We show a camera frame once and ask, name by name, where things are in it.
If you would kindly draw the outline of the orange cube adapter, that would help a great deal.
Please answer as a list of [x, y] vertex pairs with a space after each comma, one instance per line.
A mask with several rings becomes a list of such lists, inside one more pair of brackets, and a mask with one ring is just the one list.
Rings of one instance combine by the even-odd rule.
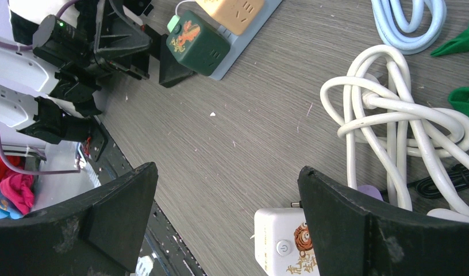
[[197, 4], [220, 24], [250, 23], [264, 7], [264, 0], [198, 0]]

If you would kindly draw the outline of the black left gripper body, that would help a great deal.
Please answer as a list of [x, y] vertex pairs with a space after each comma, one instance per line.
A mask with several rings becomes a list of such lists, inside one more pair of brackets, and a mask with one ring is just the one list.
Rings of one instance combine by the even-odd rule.
[[147, 15], [151, 1], [99, 1], [93, 53], [101, 69], [120, 71], [138, 80], [149, 79], [149, 61], [159, 61], [159, 84], [170, 88], [193, 76], [195, 72], [179, 64], [167, 48], [166, 34], [147, 24], [138, 24], [125, 13]]

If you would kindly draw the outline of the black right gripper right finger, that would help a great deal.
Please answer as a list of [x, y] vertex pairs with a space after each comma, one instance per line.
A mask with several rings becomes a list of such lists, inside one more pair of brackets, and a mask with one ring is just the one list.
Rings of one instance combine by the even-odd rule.
[[469, 275], [469, 223], [392, 206], [309, 166], [298, 188], [321, 275]]

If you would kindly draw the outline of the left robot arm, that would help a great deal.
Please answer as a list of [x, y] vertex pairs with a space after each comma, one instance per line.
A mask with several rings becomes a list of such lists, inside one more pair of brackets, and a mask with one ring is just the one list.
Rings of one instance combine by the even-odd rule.
[[12, 39], [0, 37], [0, 122], [50, 144], [84, 143], [101, 134], [93, 119], [101, 111], [98, 80], [117, 72], [149, 78], [159, 61], [159, 84], [175, 86], [193, 72], [166, 46], [167, 36], [142, 24], [150, 1], [0, 1]]

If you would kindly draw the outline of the light blue power strip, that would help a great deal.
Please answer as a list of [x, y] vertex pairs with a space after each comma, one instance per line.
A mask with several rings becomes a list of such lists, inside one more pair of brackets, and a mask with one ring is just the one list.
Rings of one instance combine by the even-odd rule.
[[232, 32], [230, 32], [224, 26], [220, 26], [217, 31], [220, 35], [227, 40], [230, 44], [230, 51], [228, 54], [223, 58], [220, 65], [214, 70], [214, 72], [209, 76], [210, 78], [220, 81], [225, 74], [229, 71], [229, 69], [233, 66], [237, 58], [242, 54], [242, 52], [246, 49], [248, 44], [252, 41], [252, 39], [256, 36], [258, 31], [263, 27], [266, 21], [270, 18], [272, 13], [277, 9], [280, 5], [282, 0], [267, 0], [264, 3], [261, 11], [258, 12], [256, 17], [247, 27], [245, 32], [239, 36], [236, 36]]

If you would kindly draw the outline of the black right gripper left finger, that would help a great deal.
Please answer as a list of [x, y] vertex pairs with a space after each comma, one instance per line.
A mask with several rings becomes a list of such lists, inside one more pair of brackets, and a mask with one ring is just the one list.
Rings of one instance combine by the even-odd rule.
[[0, 220], [0, 275], [129, 275], [154, 201], [153, 162], [21, 219]]

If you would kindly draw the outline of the white tiger cube socket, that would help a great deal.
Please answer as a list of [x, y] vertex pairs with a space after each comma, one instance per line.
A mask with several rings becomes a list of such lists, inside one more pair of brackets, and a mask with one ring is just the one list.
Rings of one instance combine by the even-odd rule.
[[267, 275], [319, 275], [301, 208], [263, 208], [254, 214], [255, 259]]

